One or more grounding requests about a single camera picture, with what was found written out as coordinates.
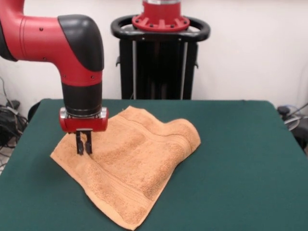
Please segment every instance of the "orange towel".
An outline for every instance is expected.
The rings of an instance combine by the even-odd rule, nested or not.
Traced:
[[[92,143],[93,154],[78,155],[74,134],[67,134],[51,158],[111,220],[135,230],[200,137],[185,119],[162,123],[144,109],[129,107],[109,120],[106,132],[93,133]]]

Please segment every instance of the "black handle ring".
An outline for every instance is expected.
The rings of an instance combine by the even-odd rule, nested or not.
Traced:
[[[211,33],[210,26],[199,19],[187,17],[191,24],[190,26],[199,29],[200,31],[180,31],[180,32],[152,32],[141,31],[139,29],[127,30],[122,27],[131,25],[132,18],[135,15],[124,16],[115,19],[111,23],[112,34],[119,39],[133,41],[183,41],[183,42],[200,42],[209,38]]]

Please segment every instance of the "white wall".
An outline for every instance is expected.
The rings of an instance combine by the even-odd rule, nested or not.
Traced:
[[[200,43],[194,99],[261,99],[275,105],[308,101],[308,1],[182,0],[185,15],[208,22],[212,35]],[[141,11],[141,0],[26,0],[25,13],[82,13],[99,25],[105,48],[103,97],[119,99],[118,39],[110,33],[118,17]],[[21,112],[43,98],[62,98],[52,64],[0,59],[0,75]]]

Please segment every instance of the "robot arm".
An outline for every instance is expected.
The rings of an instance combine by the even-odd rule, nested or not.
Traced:
[[[60,124],[76,133],[77,152],[83,154],[80,133],[105,131],[108,110],[102,108],[103,42],[96,23],[84,15],[30,17],[25,0],[0,0],[0,56],[15,61],[53,63],[61,75],[65,108]]]

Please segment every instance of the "green table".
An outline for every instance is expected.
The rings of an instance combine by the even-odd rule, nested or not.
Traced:
[[[190,120],[202,145],[175,170],[141,231],[306,231],[308,162],[274,107],[255,101],[105,100]],[[2,231],[120,231],[50,159],[61,100],[43,100],[0,176]]]

